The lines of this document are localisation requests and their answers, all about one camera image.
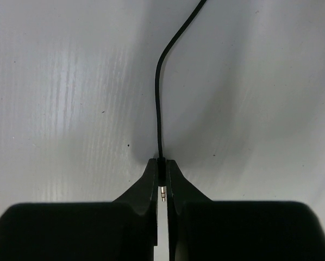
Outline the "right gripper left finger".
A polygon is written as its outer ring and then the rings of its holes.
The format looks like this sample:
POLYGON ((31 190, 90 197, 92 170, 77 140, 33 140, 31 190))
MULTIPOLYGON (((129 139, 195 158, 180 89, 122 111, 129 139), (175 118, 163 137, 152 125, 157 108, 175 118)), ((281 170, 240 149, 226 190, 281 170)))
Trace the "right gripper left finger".
POLYGON ((19 203, 0 217, 0 260, 153 260, 158 163, 111 202, 19 203))

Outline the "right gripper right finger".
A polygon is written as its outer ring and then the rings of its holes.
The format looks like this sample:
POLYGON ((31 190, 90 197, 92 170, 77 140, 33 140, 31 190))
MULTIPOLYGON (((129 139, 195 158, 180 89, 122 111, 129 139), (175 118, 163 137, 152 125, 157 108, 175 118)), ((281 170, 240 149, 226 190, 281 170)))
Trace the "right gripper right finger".
POLYGON ((294 201, 213 201, 166 164, 170 260, 321 260, 322 229, 294 201))

